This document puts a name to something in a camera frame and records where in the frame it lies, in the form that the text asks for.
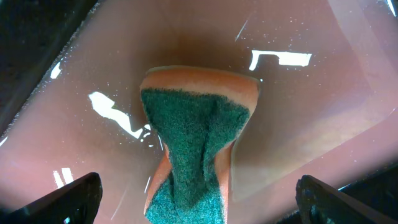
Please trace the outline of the green and orange sponge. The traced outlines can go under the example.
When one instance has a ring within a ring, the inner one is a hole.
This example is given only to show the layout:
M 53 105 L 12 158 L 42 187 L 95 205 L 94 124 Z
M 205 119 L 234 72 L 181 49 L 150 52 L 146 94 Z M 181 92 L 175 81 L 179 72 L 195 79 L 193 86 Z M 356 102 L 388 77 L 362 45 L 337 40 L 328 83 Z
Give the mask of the green and orange sponge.
M 258 80 L 210 68 L 157 67 L 140 91 L 165 149 L 145 217 L 151 223 L 226 223 L 231 151 L 256 109 Z

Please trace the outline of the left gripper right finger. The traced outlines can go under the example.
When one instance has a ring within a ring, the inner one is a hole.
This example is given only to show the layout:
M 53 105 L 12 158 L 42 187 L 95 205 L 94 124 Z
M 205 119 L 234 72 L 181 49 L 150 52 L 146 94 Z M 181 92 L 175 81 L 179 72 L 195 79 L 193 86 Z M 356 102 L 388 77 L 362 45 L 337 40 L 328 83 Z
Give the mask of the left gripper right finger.
M 336 190 L 311 175 L 303 175 L 298 180 L 295 198 L 303 224 L 397 224 L 397 220 Z

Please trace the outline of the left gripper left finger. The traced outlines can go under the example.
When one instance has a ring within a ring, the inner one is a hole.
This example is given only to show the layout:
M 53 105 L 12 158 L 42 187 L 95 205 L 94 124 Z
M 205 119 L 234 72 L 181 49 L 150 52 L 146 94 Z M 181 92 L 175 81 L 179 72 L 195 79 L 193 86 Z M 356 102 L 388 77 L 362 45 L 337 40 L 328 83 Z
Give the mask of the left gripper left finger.
M 42 198 L 1 217 L 10 224 L 93 224 L 103 196 L 100 175 L 90 172 Z

